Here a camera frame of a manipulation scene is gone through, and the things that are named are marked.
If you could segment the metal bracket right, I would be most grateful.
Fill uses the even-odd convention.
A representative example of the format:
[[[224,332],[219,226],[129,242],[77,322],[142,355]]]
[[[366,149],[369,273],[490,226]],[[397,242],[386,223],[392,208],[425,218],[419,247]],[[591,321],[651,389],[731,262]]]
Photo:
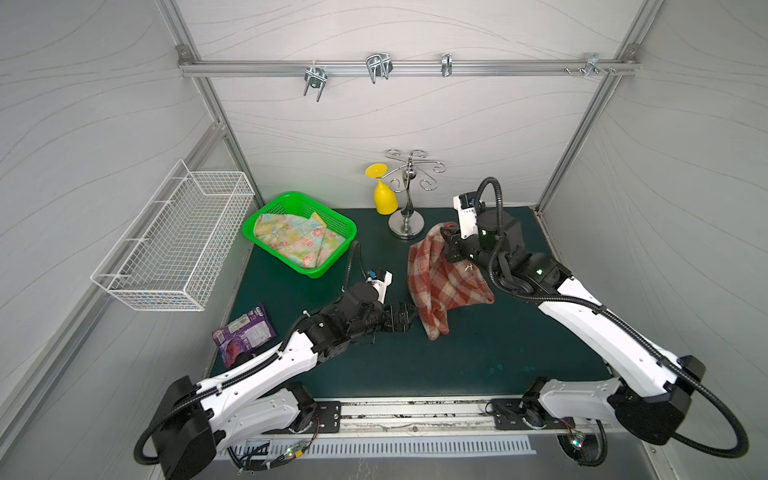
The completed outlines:
[[[564,72],[570,76],[580,76],[583,78],[587,78],[590,76],[607,77],[607,76],[616,75],[618,73],[618,71],[613,67],[602,66],[600,63],[600,57],[597,53],[594,53],[591,56],[589,56],[585,60],[585,63],[582,66],[576,69],[565,68]]]

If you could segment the metal u-bolt clamp middle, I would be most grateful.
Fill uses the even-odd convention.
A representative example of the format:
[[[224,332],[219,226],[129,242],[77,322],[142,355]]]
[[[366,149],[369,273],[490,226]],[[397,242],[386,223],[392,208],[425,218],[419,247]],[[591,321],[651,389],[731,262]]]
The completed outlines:
[[[393,70],[392,58],[389,53],[381,52],[368,56],[365,60],[368,75],[373,84],[379,78],[388,80]]]

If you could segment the yellow plastic goblet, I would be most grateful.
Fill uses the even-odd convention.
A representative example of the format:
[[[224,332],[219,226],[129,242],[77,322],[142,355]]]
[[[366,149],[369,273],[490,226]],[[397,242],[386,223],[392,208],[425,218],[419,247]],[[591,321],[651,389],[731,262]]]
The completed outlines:
[[[367,178],[377,181],[373,194],[374,204],[377,213],[383,216],[391,215],[398,210],[396,194],[382,181],[387,172],[388,167],[383,163],[372,164],[365,170]]]

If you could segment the aluminium crossbar rail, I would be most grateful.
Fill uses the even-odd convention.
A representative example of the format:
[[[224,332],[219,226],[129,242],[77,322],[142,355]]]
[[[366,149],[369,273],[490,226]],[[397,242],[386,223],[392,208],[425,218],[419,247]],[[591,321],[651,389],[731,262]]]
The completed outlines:
[[[453,58],[450,77],[500,77],[500,76],[570,76],[565,68],[576,69],[586,59],[575,60],[459,60]],[[633,75],[640,70],[638,62],[621,62],[600,59],[604,67],[613,67],[616,75]],[[441,57],[428,60],[392,60],[391,78],[442,77]],[[315,60],[315,61],[198,61],[182,65],[186,77],[202,78],[302,78],[310,66],[325,70],[329,78],[367,77],[363,60]]]

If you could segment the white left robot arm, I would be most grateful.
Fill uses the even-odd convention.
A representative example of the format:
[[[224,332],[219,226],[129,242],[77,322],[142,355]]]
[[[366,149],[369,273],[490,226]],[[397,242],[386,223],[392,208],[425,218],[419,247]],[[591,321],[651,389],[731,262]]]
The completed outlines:
[[[359,282],[303,313],[266,352],[198,383],[187,376],[173,382],[134,445],[134,461],[160,466],[167,479],[191,479],[253,435],[304,429],[316,403],[291,379],[344,353],[359,337],[404,333],[417,319],[412,304],[385,304],[386,289],[380,280]]]

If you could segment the red plaid skirt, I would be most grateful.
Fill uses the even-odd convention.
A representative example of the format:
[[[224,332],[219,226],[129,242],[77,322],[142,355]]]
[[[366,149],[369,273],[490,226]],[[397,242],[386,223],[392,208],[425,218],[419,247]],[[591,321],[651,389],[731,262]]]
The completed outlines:
[[[441,229],[455,222],[434,225],[426,237],[409,247],[407,286],[429,340],[450,332],[448,312],[473,305],[490,305],[495,296],[480,269],[469,260],[451,263]]]

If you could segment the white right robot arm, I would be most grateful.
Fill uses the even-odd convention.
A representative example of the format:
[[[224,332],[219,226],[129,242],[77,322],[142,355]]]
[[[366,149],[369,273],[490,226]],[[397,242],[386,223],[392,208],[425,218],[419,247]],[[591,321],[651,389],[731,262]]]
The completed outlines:
[[[476,229],[469,236],[457,226],[440,230],[452,263],[467,260],[494,286],[536,306],[594,350],[611,368],[602,381],[564,381],[540,377],[517,408],[535,428],[555,418],[617,423],[654,445],[680,440],[677,430],[702,390],[704,365],[679,357],[637,332],[586,290],[554,257],[530,253],[517,220],[503,236]]]

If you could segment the purple snack packet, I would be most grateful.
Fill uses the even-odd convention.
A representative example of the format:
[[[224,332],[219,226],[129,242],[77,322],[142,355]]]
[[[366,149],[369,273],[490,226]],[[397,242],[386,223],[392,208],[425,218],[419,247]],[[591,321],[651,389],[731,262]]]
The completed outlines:
[[[234,366],[239,356],[252,353],[275,337],[262,303],[212,332],[212,340],[227,368]]]

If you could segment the pastel floral skirt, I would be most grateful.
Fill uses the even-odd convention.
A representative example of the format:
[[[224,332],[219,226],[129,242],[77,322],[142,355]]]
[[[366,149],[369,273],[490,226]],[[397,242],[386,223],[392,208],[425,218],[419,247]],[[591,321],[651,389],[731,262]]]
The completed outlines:
[[[253,234],[290,263],[305,270],[321,267],[347,240],[332,231],[316,212],[310,217],[262,214],[254,224]]]

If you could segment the green plastic basket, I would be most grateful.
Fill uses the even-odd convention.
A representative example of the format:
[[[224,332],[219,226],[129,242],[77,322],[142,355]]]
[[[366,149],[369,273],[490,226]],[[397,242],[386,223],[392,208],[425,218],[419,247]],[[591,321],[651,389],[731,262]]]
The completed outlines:
[[[287,192],[248,217],[243,236],[297,273],[322,277],[351,246],[356,224],[299,192]]]

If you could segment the white vent strip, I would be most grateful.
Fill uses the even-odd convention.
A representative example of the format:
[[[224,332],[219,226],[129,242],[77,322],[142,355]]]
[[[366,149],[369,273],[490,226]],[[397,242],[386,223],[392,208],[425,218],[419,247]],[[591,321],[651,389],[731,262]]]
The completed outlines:
[[[528,436],[409,436],[318,438],[303,455],[309,459],[480,458],[534,455]]]

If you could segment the metal u-bolt clamp left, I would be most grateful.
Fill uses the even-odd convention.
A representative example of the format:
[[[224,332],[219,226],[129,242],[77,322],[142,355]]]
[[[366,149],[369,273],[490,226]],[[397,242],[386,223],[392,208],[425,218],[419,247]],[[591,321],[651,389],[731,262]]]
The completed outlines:
[[[307,96],[310,90],[315,90],[315,101],[319,102],[328,81],[328,75],[325,70],[318,66],[308,67],[304,74],[304,81],[303,95]]]

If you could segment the metal hook clamp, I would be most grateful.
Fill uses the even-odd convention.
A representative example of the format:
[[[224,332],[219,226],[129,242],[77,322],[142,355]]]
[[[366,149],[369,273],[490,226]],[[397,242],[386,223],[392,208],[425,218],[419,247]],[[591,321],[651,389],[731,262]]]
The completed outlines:
[[[453,59],[450,53],[445,53],[441,57],[441,75],[443,78],[450,77],[453,71]]]

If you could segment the chrome cup holder stand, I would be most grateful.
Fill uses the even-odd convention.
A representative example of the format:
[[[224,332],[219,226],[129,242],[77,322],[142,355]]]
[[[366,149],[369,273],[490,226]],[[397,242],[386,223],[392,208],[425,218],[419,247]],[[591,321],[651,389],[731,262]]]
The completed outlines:
[[[394,160],[399,165],[391,172],[383,175],[390,180],[390,189],[395,194],[405,195],[405,206],[392,213],[388,226],[393,235],[401,240],[412,240],[418,237],[425,226],[423,216],[415,209],[411,195],[411,187],[417,181],[418,185],[427,192],[438,188],[438,182],[433,174],[443,174],[446,166],[443,162],[429,159],[423,150],[411,150],[406,153],[389,149],[385,157]]]

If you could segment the metal u-bolt clamp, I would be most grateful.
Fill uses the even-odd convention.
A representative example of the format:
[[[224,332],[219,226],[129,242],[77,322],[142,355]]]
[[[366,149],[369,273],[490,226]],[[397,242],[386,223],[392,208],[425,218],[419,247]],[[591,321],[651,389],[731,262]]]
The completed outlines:
[[[389,53],[381,52],[368,56],[365,60],[368,75],[373,84],[379,78],[388,80],[393,70],[392,58]]]
[[[304,74],[304,81],[303,95],[307,96],[310,90],[315,90],[315,101],[319,102],[328,81],[328,75],[325,70],[318,66],[308,67]]]

